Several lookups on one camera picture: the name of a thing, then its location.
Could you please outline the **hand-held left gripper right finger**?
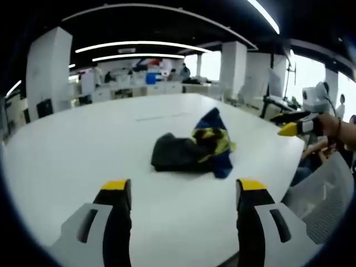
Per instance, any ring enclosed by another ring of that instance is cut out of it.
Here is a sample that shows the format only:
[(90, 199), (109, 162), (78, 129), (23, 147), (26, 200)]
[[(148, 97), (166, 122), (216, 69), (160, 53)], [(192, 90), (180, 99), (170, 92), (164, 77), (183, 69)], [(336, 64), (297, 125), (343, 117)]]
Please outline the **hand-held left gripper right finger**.
[(305, 266), (321, 246), (306, 233), (306, 224), (266, 186), (237, 179), (238, 266)]

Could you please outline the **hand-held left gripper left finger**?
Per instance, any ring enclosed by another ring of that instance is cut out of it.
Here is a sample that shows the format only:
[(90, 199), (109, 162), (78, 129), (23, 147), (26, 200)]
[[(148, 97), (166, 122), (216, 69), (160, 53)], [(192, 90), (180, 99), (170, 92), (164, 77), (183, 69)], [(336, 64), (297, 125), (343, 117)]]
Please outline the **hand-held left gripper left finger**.
[(62, 266), (131, 266), (131, 228), (131, 181), (109, 181), (62, 224), (50, 254)]

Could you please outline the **person's right hand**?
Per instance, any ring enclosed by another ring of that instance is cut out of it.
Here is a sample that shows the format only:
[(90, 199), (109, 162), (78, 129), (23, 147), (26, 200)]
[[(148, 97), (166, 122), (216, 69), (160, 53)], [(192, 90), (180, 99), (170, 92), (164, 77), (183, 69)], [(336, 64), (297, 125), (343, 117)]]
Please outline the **person's right hand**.
[(330, 114), (321, 114), (318, 119), (322, 125), (324, 135), (328, 137), (338, 137), (340, 131), (341, 120)]

